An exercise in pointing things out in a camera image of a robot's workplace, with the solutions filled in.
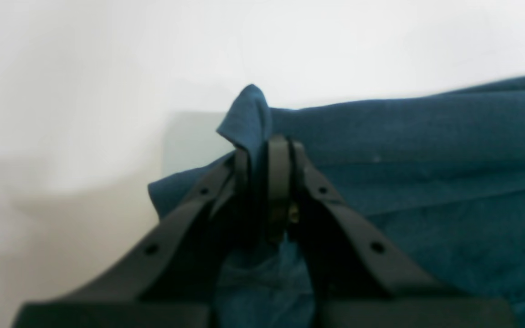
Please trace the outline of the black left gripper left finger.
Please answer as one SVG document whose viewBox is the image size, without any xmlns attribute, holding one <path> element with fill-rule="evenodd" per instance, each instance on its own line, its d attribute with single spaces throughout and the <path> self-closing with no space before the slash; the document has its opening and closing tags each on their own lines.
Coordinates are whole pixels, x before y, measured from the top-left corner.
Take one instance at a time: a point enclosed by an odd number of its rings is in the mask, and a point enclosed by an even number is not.
<svg viewBox="0 0 525 328">
<path fill-rule="evenodd" d="M 21 307 L 15 328 L 214 328 L 213 289 L 246 235 L 228 205 L 249 187 L 237 148 L 208 171 L 160 224 L 105 273 L 50 301 Z"/>
</svg>

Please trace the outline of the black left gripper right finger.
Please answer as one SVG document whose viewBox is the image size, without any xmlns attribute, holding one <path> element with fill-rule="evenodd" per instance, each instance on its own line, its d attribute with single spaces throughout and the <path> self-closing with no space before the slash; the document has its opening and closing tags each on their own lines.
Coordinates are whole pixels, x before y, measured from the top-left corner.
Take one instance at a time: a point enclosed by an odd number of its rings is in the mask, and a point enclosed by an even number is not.
<svg viewBox="0 0 525 328">
<path fill-rule="evenodd" d="M 504 299 L 444 284 L 353 210 L 302 143 L 268 140 L 268 240 L 287 233 L 312 281 L 313 328 L 516 328 Z"/>
</svg>

